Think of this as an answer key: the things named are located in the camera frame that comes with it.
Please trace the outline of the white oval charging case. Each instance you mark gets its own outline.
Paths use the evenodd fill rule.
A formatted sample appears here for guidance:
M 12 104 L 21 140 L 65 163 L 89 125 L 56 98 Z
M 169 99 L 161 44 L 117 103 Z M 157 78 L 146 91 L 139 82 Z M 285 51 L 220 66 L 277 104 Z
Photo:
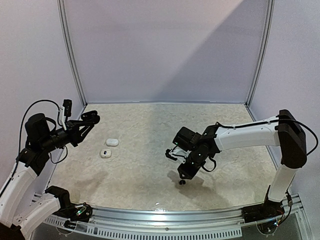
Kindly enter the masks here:
M 116 147 L 119 145 L 119 140 L 116 139 L 116 138 L 108 138 L 106 141 L 105 141 L 105 144 L 107 146 L 110 146 L 110 147 Z

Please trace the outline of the small white charging case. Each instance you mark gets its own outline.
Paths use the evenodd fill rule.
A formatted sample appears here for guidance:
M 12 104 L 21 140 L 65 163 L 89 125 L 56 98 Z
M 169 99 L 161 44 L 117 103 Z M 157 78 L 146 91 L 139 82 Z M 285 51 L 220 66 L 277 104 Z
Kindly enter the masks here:
M 110 149 L 103 149 L 100 151 L 101 158 L 110 158 L 112 156 L 112 151 Z

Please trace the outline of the black charging case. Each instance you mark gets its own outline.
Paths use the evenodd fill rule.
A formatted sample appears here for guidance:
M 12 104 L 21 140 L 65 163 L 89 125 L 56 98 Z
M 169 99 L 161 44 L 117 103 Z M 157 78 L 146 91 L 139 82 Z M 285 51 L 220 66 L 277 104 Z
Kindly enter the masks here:
M 101 119 L 101 117 L 98 115 L 97 110 L 91 110 L 91 111 L 84 112 L 80 118 L 82 121 L 87 122 L 87 123 L 91 122 L 94 125 L 98 124 Z

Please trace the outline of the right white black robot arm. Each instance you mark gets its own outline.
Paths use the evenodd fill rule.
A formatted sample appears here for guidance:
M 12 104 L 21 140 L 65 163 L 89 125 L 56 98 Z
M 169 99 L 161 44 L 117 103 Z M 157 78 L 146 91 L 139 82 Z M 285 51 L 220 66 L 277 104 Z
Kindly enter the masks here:
M 245 124 L 222 125 L 217 122 L 206 127 L 203 133 L 182 127 L 173 139 L 174 147 L 165 156 L 179 161 L 179 177 L 191 180 L 203 168 L 206 160 L 214 159 L 222 151 L 257 147 L 280 147 L 281 161 L 267 190 L 266 200 L 259 206 L 262 218 L 269 218 L 278 210 L 298 169 L 307 162 L 307 145 L 304 127 L 286 109 L 278 115 Z

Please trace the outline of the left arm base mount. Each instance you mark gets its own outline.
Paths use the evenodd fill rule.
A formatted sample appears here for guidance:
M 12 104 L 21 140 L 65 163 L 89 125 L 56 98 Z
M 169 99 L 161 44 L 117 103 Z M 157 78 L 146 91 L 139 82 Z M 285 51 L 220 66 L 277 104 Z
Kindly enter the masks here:
M 69 207 L 61 208 L 54 212 L 53 215 L 69 219 L 71 222 L 88 223 L 93 215 L 93 208 L 86 202 L 79 204 L 71 203 Z

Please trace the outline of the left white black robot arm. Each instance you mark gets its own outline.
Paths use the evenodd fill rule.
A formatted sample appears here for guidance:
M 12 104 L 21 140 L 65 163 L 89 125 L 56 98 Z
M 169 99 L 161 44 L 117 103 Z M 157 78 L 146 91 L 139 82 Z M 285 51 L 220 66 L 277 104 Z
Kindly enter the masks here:
M 26 210 L 17 214 L 29 186 L 41 174 L 50 159 L 50 153 L 67 144 L 77 147 L 100 121 L 97 111 L 81 115 L 80 120 L 70 120 L 63 127 L 49 129 L 51 119 L 43 113 L 31 116 L 25 124 L 27 140 L 16 158 L 11 176 L 0 190 L 0 238 L 2 240 L 27 240 L 32 232 L 50 215 L 55 214 L 68 222 L 89 222 L 93 209 L 87 203 L 75 204 L 69 191 L 50 186 L 42 197 Z

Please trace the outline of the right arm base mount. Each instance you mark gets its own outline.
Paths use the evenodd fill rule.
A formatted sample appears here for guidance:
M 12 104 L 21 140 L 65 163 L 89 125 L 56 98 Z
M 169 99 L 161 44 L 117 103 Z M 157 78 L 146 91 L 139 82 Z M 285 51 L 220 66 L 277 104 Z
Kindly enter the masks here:
M 246 224 L 282 216 L 284 213 L 285 209 L 282 202 L 274 202 L 268 199 L 263 203 L 241 208 L 241 216 Z

